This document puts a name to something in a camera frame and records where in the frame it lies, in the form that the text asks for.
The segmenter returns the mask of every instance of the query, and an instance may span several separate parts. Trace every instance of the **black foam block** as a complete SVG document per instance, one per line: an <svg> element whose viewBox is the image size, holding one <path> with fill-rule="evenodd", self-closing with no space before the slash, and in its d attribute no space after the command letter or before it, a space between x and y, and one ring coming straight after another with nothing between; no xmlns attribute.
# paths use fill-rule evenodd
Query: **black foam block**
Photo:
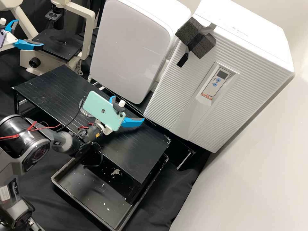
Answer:
<svg viewBox="0 0 308 231"><path fill-rule="evenodd" d="M216 39L211 35L204 35L201 41L191 50L199 59L206 55L216 45Z"/></svg>
<svg viewBox="0 0 308 231"><path fill-rule="evenodd" d="M191 17L175 34L199 59L216 45L216 39L211 34L203 35L202 29L204 27Z"/></svg>
<svg viewBox="0 0 308 231"><path fill-rule="evenodd" d="M175 35L187 46L202 29L203 26L191 17Z"/></svg>

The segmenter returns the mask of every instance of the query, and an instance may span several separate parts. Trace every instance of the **smartphone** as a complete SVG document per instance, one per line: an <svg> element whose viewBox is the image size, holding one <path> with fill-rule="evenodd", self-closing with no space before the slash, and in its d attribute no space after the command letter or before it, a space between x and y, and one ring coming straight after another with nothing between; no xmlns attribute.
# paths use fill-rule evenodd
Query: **smartphone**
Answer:
<svg viewBox="0 0 308 231"><path fill-rule="evenodd" d="M0 30L0 49L3 47L5 39L6 39L6 31L4 29L1 29Z"/></svg>

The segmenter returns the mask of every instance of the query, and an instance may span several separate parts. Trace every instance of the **white tube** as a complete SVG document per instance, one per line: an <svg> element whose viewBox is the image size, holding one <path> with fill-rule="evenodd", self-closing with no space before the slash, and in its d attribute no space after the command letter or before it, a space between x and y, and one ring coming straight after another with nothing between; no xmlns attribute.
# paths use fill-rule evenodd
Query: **white tube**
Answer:
<svg viewBox="0 0 308 231"><path fill-rule="evenodd" d="M82 55L81 55L81 59L85 60L90 53L92 34L95 23L95 13L92 10L89 10L73 2L68 2L64 8L86 19L86 28L84 32Z"/></svg>
<svg viewBox="0 0 308 231"><path fill-rule="evenodd" d="M14 17L19 20L22 30L25 32L28 39L33 39L38 35L37 30L34 28L28 17L25 15L20 6L11 9Z"/></svg>

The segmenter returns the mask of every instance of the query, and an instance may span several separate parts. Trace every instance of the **blue clamp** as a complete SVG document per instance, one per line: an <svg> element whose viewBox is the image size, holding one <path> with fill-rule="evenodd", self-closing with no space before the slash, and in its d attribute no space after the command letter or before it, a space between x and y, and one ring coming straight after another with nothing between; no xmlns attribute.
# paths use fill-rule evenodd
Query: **blue clamp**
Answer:
<svg viewBox="0 0 308 231"><path fill-rule="evenodd" d="M19 20L18 20L18 19L15 19L15 20L10 21L10 22L6 25L5 30L12 33L12 30L14 30L15 27L16 27L16 26L13 26L14 28L12 28L12 25L13 25L15 22L18 23Z"/></svg>
<svg viewBox="0 0 308 231"><path fill-rule="evenodd" d="M19 39L13 45L20 50L41 50L44 46L43 43L34 44L34 43L26 42L26 41L21 40L21 39Z"/></svg>
<svg viewBox="0 0 308 231"><path fill-rule="evenodd" d="M112 99L115 98L115 96L111 96L109 99L109 103L112 104ZM133 127L139 127L144 122L144 118L127 118L125 117L124 121L122 122L121 126L125 128L133 128Z"/></svg>

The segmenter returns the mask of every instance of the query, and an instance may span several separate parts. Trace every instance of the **white debris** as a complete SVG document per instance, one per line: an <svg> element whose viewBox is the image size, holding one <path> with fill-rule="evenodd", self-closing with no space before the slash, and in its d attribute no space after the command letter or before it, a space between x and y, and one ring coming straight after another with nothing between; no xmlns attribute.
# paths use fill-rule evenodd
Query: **white debris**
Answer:
<svg viewBox="0 0 308 231"><path fill-rule="evenodd" d="M115 174L120 175L120 172L121 172L120 169L116 169L116 170L113 171L113 173L111 173L111 175L115 175Z"/></svg>

